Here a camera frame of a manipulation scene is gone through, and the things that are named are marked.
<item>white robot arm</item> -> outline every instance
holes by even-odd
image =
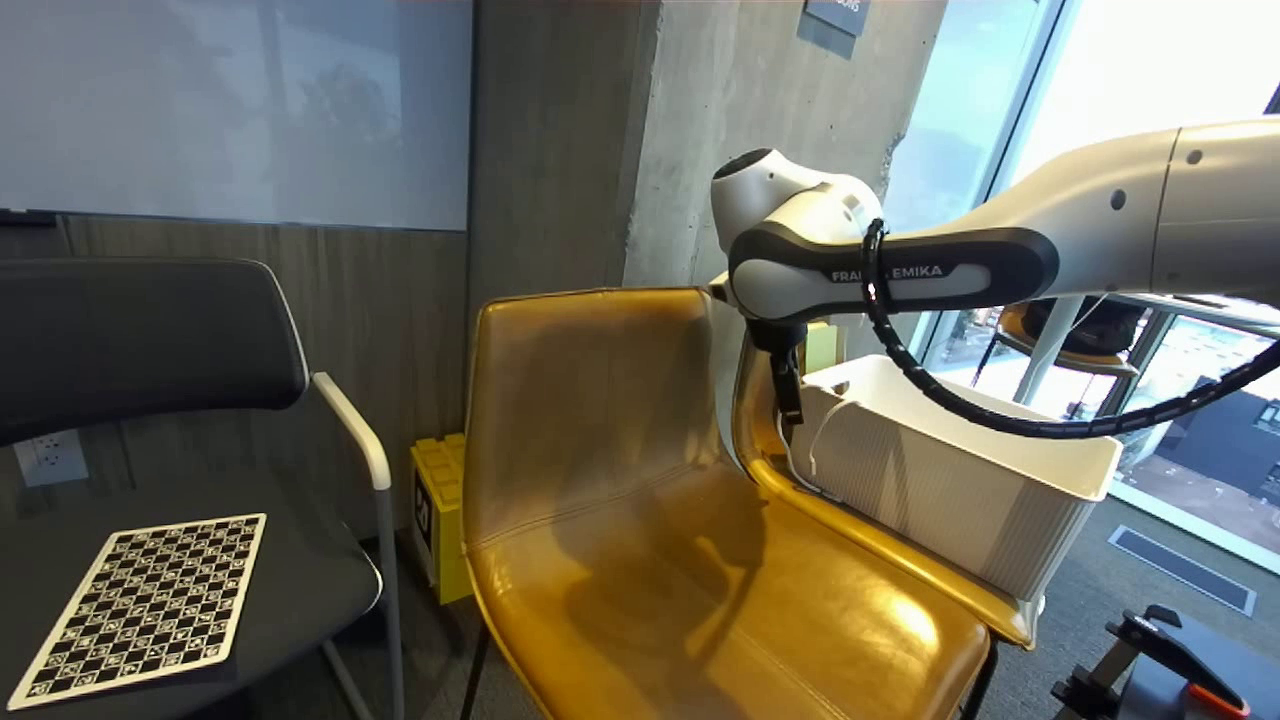
[[[727,288],[749,320],[859,311],[868,184],[749,152],[713,180]],[[1256,294],[1280,284],[1280,122],[1076,148],[985,208],[889,235],[895,310],[1057,294]]]

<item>gray wall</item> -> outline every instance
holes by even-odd
[[[868,7],[868,30],[846,61],[797,38],[805,0],[665,5],[628,284],[700,284],[725,269],[707,180],[749,148],[779,148],[883,188],[944,0]]]
[[[471,301],[622,284],[661,0],[480,0]]]

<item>cord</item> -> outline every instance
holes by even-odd
[[[1086,437],[1122,437],[1122,432],[1140,432],[1154,423],[1170,423],[1176,416],[1187,416],[1212,402],[1231,397],[1235,387],[1267,378],[1274,368],[1280,368],[1280,341],[1267,345],[1266,353],[1256,353],[1248,364],[1224,372],[1212,385],[1202,385],[1183,397],[1171,397],[1163,404],[1154,409],[1137,409],[1137,413],[1122,413],[1122,416],[1106,416],[1106,422],[1089,422],[1089,423],[1044,423],[1044,422],[1021,422],[1021,416],[1006,416],[992,413],[985,404],[972,404],[963,397],[957,397],[950,385],[942,385],[935,378],[927,378],[919,368],[919,360],[906,348],[906,341],[895,336],[895,327],[889,324],[891,306],[891,288],[889,288],[889,264],[883,264],[883,222],[868,223],[865,235],[865,279],[859,279],[868,317],[872,317],[872,331],[883,345],[889,360],[935,404],[944,404],[950,413],[997,430],[997,432],[1018,432],[1018,437],[1044,437],[1044,439],[1086,439]]]

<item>metal chair leg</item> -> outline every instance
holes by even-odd
[[[972,385],[985,378],[985,368],[987,368],[987,360],[992,360],[997,345],[1002,345],[1002,331],[987,341],[985,360],[976,360],[976,368],[972,368]]]
[[[347,670],[345,656],[338,652],[338,644],[323,640],[321,647],[323,647],[323,661],[330,661],[330,670],[331,670],[345,701],[352,706],[352,717],[355,717],[355,720],[371,720],[371,708],[368,708],[361,685],[352,679],[352,670]]]
[[[410,688],[403,688],[403,624],[400,624],[400,560],[397,560],[397,510],[393,492],[376,492],[376,547],[385,571],[385,618],[390,618],[390,663],[393,663],[393,717],[410,717]]]
[[[480,635],[476,635],[476,656],[471,656],[470,695],[463,695],[461,720],[471,720],[480,678],[484,678],[484,656],[488,656],[488,624],[480,621]]]

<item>white bin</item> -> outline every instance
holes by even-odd
[[[809,378],[805,423],[792,437],[801,482],[1021,610],[1041,610],[1117,466],[1114,437],[1029,439],[970,423],[919,397],[889,357]]]

